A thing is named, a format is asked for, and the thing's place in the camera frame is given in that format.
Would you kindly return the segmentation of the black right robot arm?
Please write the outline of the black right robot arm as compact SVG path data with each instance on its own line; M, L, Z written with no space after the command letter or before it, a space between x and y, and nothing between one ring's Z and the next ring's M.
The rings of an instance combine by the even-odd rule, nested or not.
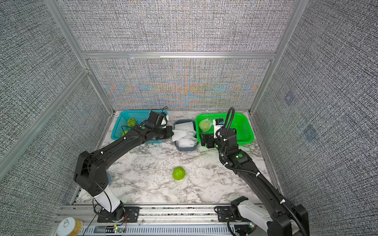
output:
M254 223L269 236L308 236L309 216L301 205L295 205L281 194L262 174L252 158L237 144L235 129L221 128L215 135L201 134L201 145L216 148L221 164L233 171L252 189L265 209L246 197L232 201L235 221Z

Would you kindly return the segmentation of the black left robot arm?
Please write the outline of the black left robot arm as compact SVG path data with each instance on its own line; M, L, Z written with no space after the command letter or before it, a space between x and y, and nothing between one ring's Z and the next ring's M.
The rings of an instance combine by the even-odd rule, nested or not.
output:
M121 138L94 152L84 151L78 156L74 181L99 204L99 216L113 222L124 220L124 204L109 186L107 170L132 149L148 141L171 138L173 127L167 123L167 113L152 110L146 120L131 127Z

